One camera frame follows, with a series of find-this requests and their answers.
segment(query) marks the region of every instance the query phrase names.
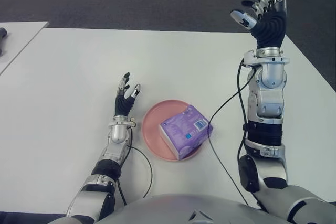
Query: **gray carpet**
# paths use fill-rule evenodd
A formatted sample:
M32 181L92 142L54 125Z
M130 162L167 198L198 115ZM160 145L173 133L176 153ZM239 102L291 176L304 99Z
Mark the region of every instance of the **gray carpet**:
M229 16L240 1L0 0L0 22L47 20L50 27L246 32ZM336 90L336 0L288 0L288 9L287 35ZM7 215L3 223L18 223L11 221L14 216L18 218Z

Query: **pink plate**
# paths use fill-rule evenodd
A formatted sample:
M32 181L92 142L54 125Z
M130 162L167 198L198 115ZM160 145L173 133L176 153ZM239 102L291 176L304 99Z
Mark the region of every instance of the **pink plate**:
M167 100L156 104L147 111L142 122L142 136L148 148L158 157L167 161L178 161L160 137L159 124L172 116L181 113L189 104L178 100ZM199 147L187 155L183 160L194 156Z

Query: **tissue box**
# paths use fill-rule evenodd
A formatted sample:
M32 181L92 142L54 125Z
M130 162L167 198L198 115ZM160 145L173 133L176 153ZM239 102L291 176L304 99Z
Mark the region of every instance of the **tissue box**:
M189 105L185 111L159 125L160 135L178 160L183 159L207 139L209 121Z

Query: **white tabletop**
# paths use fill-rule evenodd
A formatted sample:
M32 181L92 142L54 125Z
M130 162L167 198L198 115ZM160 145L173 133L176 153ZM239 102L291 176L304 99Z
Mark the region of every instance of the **white tabletop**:
M26 45L46 27L48 22L6 22L0 23L8 34L2 39L0 48L0 74L11 64Z
M150 195L242 202L208 142L195 157L170 163L147 149L140 128L145 112L167 99L190 103L209 118L236 91L239 62L254 48L251 35L240 33L43 29L0 77L0 210L65 213L107 143L116 88L127 71L130 84L142 84L131 116L138 122L135 146L154 169ZM283 125L290 183L335 200L336 93L288 37L282 48L291 60ZM242 124L236 98L214 119L212 136L239 185ZM142 197L149 174L144 158L132 151L121 176L128 202Z

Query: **wire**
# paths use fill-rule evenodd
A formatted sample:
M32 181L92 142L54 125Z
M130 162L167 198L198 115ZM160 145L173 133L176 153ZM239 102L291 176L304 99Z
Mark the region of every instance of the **wire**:
M135 148L133 146L131 146L132 149L140 152L142 154L142 156L145 157L145 159L147 160L148 164L149 164L149 168L151 169L151 182L149 184L149 187L148 187L148 190L146 191L145 195L142 197L142 198L145 198L147 196L147 194L149 193L149 190L151 189L152 187L152 183L153 183L153 168L152 168L152 165L151 165L151 162L149 161L149 159L146 157L146 155L141 151L139 150L138 148Z
M126 203L125 195L124 195L124 193L123 193L122 190L121 190L119 179L117 179L117 185L118 185L118 190L119 190L119 193L120 193L122 202L124 203L124 206L126 206L127 203Z
M132 147L132 143L133 143L133 129L131 128L131 136L130 136L130 145L127 145L129 148L128 148L128 151L126 153L126 156L123 160L123 162L120 164L120 169L122 168L122 166L124 165L128 155L130 154L131 152L131 147ZM118 185L118 190L119 190L119 193L120 193L120 196L121 196L121 199L122 199L122 202L124 203L124 205L126 206L127 203L126 203L126 199L125 199L125 196L124 196L124 193L122 192L121 190L121 186L120 186L120 181L119 179L117 179L117 185Z
M130 130L131 130L130 145L127 145L128 147L132 147L132 143L133 143L133 129L130 128ZM122 166L124 165L124 163L125 163L125 161L126 161L128 155L130 154L130 152L131 152L131 148L128 148L127 154L126 154L126 156L125 156L123 162L120 164L120 169L121 169Z
M243 66L243 62L244 60L242 60L239 64L239 68L238 68L238 73L237 73L237 79L239 81L239 77L240 77L240 71L242 69L242 66ZM210 143L210 146L211 146L211 149L213 150L217 160L219 161L219 163L221 164L222 168L225 170L225 172L227 173L227 175L229 176L229 178L231 179L232 183L235 185L237 191L239 192L240 196L242 197L242 199L244 200L245 204L249 206L248 202L246 201L245 197L243 196L242 192L239 190L237 184L235 183L235 181L233 180L231 174L228 172L228 170L226 169L225 165L223 164L223 162L221 161L221 159L218 157L213 145L212 145L212 142L211 142L211 139L210 139L210 133L209 133L209 129L210 129L210 124L213 120L213 118L215 117L215 115L232 99L234 98L237 94L239 94L249 83L250 81L252 80L253 76L255 75L256 73L256 69L254 68L254 72L252 74L252 76L250 77L250 79L247 81L247 83L241 88L241 89L238 89L238 91L233 94L229 99L226 100L226 102L224 102L222 104L222 106L219 107L219 109L211 116L210 118L210 121L209 121L209 124L208 124L208 127L207 127L207 135L208 135L208 140L209 140L209 143Z
M249 83L251 81L251 79L253 78L253 76L256 74L256 68L254 66L253 67L253 74L251 76L251 78L249 79L249 81L247 83ZM247 119L246 119L246 112L245 112L245 107L244 107L244 103L243 103L243 99L242 99L242 93L241 93L241 90L240 89L240 82L239 82L239 75L240 75L240 72L238 73L238 76L237 76L237 90L238 90L238 96L239 96L239 101L240 101L240 106L242 107L242 112L243 112L243 118L244 118L244 125L247 125ZM239 148L238 148L238 152L237 152L237 162L239 163L239 158L240 158L240 152L242 151L242 147L243 147L243 144L244 144L244 140L246 138L246 128L244 127L244 134L243 134L243 138L242 138L242 141L240 142L240 145L239 145Z
M130 141L130 145L127 145L127 147L129 147L129 149L128 149L128 152L127 152L127 154L126 154L126 157L125 157L123 163L121 163L121 165L120 165L120 168L121 168L121 167L123 166L123 164L125 163L125 161L126 161L128 155L130 154L131 149L134 149L134 150L140 152L141 155L143 155L143 156L145 157L145 159L147 160L147 162L148 162L148 164L149 164L149 168L150 168L150 170L151 170L151 182L150 182L150 184L149 184L148 190L146 191L146 193L145 193L144 196L142 197L142 198L145 198L145 197L148 195L148 193L149 193L149 191L150 191L150 189L151 189L151 187L152 187L152 183L153 183L153 168L152 168L151 162L149 161L149 159L147 158L147 156L146 156L141 150L139 150L138 148L133 147L133 146L132 146L132 142L133 142L133 131L132 131L132 128L131 128L131 141ZM121 186L120 186L120 181L119 181L119 179L117 179L117 185L118 185L118 190L119 190L119 193L120 193L122 202L123 202L124 205L126 206L126 205L127 205L127 202L126 202L126 199L125 199L125 195L124 195L124 193L122 192L122 189L121 189Z

